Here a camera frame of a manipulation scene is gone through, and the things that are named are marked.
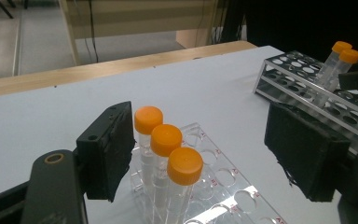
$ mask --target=white tabletop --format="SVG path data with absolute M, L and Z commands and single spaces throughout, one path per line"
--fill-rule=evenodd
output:
M 197 122 L 287 223 L 339 223 L 332 203 L 312 203 L 290 187 L 264 145 L 269 102 L 252 93 L 272 47 L 172 63 L 122 75 L 0 96 L 0 192 L 29 179 L 35 159 L 75 149 L 76 139 L 110 105 L 132 102 L 132 111 L 155 105 L 164 121 Z M 89 223 L 142 223 L 130 178 L 113 203 L 88 201 Z

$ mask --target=floor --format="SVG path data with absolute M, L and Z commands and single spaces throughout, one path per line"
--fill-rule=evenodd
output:
M 14 19 L 0 8 L 0 77 L 32 74 L 75 66 L 64 19 L 58 0 L 31 0 L 24 9 L 7 6 Z M 83 64 L 136 57 L 183 49 L 175 41 L 175 32 L 122 35 L 96 38 L 96 51 L 90 39 L 78 39 L 76 45 Z

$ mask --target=orange cap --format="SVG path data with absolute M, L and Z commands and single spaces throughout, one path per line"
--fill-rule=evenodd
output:
M 156 126 L 162 124 L 162 112 L 151 105 L 141 107 L 135 112 L 134 123 L 138 133 L 151 134 Z
M 331 48 L 332 51 L 335 53 L 341 53 L 344 49 L 351 49 L 352 45 L 344 42 L 344 41 L 337 41 L 336 44 Z
M 178 185 L 196 183 L 202 172 L 202 156 L 190 147 L 179 147 L 168 158 L 167 174 Z
M 345 63 L 357 63 L 358 51 L 354 49 L 344 49 L 339 54 L 339 59 Z
M 160 124 L 151 134 L 150 147 L 160 157 L 169 157 L 182 145 L 181 131 L 171 124 Z

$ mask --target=test tube rack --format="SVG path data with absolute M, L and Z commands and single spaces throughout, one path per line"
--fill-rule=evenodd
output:
M 350 151 L 358 152 L 358 90 L 330 92 L 314 84 L 323 63 L 298 51 L 264 60 L 254 93 L 270 101 L 297 106 L 351 140 Z M 317 106 L 316 94 L 328 97 Z
M 182 147 L 196 149 L 204 162 L 201 178 L 194 185 L 185 214 L 185 224 L 286 224 L 198 123 L 187 125 L 181 131 Z M 152 217 L 145 211 L 145 205 L 152 203 L 143 191 L 140 156 L 136 147 L 130 166 L 133 199 L 145 215 L 145 223 L 163 223 L 161 217 Z

